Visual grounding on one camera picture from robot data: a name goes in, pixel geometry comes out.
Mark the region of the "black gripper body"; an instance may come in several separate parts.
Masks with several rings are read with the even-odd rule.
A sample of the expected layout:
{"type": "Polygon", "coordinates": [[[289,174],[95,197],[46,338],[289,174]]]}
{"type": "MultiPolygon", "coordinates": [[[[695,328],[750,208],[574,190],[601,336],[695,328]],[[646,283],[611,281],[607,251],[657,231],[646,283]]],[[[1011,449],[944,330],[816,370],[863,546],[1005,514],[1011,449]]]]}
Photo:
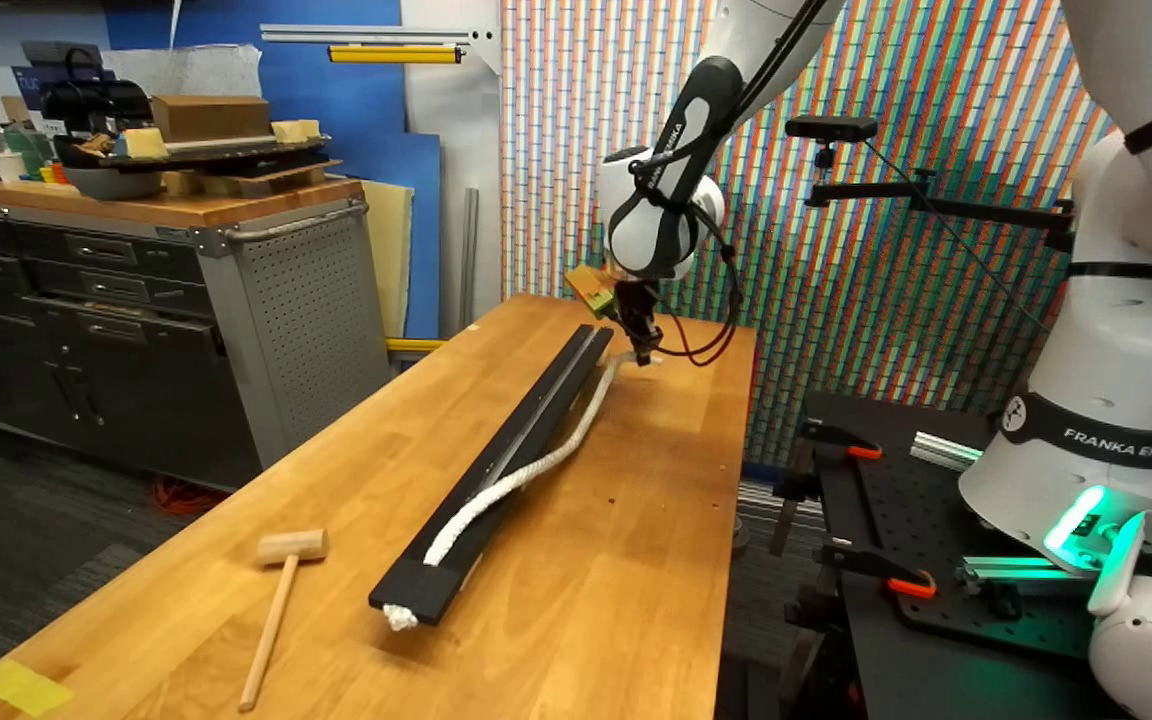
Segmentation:
{"type": "Polygon", "coordinates": [[[660,344],[657,299],[660,288],[650,281],[615,283],[615,315],[635,353],[650,353],[660,344]]]}

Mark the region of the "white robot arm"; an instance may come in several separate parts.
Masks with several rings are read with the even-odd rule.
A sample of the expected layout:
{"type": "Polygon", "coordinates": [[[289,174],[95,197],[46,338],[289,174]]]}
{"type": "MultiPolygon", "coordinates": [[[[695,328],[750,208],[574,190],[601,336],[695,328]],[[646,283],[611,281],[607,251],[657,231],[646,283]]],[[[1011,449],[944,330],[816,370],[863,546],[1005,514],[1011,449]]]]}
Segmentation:
{"type": "MultiPolygon", "coordinates": [[[[723,221],[709,165],[809,69],[845,0],[713,0],[660,130],[601,165],[602,251],[631,353],[665,353],[657,292],[723,221]]],[[[955,491],[986,527],[1091,578],[1087,663],[1152,720],[1152,0],[1061,0],[1081,85],[1112,120],[1075,165],[1061,310],[955,491]]]]}

